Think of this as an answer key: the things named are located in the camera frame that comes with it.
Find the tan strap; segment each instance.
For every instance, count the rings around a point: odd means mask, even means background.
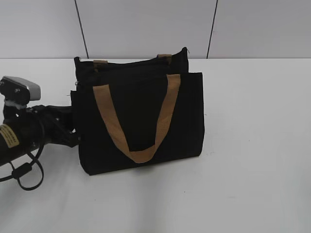
[[[155,144],[145,150],[130,151],[111,98],[109,85],[93,87],[95,100],[116,147],[136,163],[151,160],[167,135],[180,87],[180,74],[167,75],[168,87],[156,126]]]
[[[108,64],[108,61],[106,61],[106,60],[94,60],[93,61],[93,65],[94,65],[95,72],[98,72],[98,69],[100,67],[103,67],[103,66],[105,66],[107,64]]]
[[[169,64],[171,64],[171,62],[172,62],[172,55],[171,54],[158,54],[157,57],[158,58],[166,57],[166,60],[169,62]]]

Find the black bag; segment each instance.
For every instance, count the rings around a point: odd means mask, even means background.
[[[88,174],[200,155],[202,74],[188,73],[186,48],[138,63],[95,63],[75,58],[79,83],[71,93]]]

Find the yellow sticker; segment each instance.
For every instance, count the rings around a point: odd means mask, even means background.
[[[19,140],[10,126],[0,125],[0,134],[4,138],[8,148],[16,147],[19,145]]]

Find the cable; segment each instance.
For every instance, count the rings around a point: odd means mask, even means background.
[[[83,38],[84,48],[86,49],[86,57],[89,58],[88,57],[87,47],[86,47],[86,39],[84,37],[84,32],[83,32],[83,28],[82,28],[80,13],[79,13],[79,10],[78,10],[78,5],[77,5],[77,1],[76,0],[74,0],[74,4],[76,6],[76,11],[77,11],[78,19],[79,19],[79,24],[80,24],[81,34],[82,34],[82,38]]]
[[[213,35],[213,30],[214,30],[214,23],[215,23],[215,17],[216,17],[216,12],[217,12],[217,6],[218,6],[218,0],[216,0],[216,5],[215,5],[215,11],[214,11],[214,17],[213,17],[212,28],[211,28],[211,30],[210,30],[210,35],[209,35],[208,49],[207,49],[207,55],[206,55],[206,58],[207,58],[207,59],[208,59],[208,55],[209,55],[210,44],[211,44],[211,41],[212,41],[212,35]]]
[[[43,151],[43,148],[44,148],[44,145],[45,145],[45,128],[44,128],[44,125],[41,121],[41,119],[38,117],[38,115],[35,113],[35,112],[30,112],[37,120],[37,122],[39,123],[40,127],[41,127],[41,142],[40,142],[40,146],[39,146],[39,150],[37,152],[37,154],[34,156],[30,151],[27,152],[27,155],[32,159],[32,161],[30,163],[24,163],[23,165],[19,166],[18,168],[15,168],[12,164],[12,162],[10,161],[9,164],[11,165],[12,167],[12,174],[10,176],[6,176],[6,177],[3,177],[3,178],[0,178],[0,182],[3,182],[3,181],[7,181],[7,180],[10,180],[10,179],[16,179],[17,182],[18,182],[18,185],[23,189],[23,190],[26,190],[26,191],[31,191],[31,190],[34,190],[36,188],[38,188],[42,182],[43,182],[43,178],[44,178],[44,170],[43,170],[43,167],[41,165],[41,163],[39,162],[38,158],[40,157],[42,151]],[[40,171],[41,171],[41,180],[39,181],[39,183],[33,187],[25,187],[21,184],[20,182],[20,178],[27,174],[28,172],[30,172],[32,170],[32,166],[34,164],[37,164],[38,167],[40,168]]]

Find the white backdrop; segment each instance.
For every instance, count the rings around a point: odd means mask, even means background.
[[[310,0],[219,0],[209,58],[310,58]]]
[[[77,0],[90,58],[206,58],[216,0]]]
[[[0,58],[86,57],[73,0],[1,0]]]

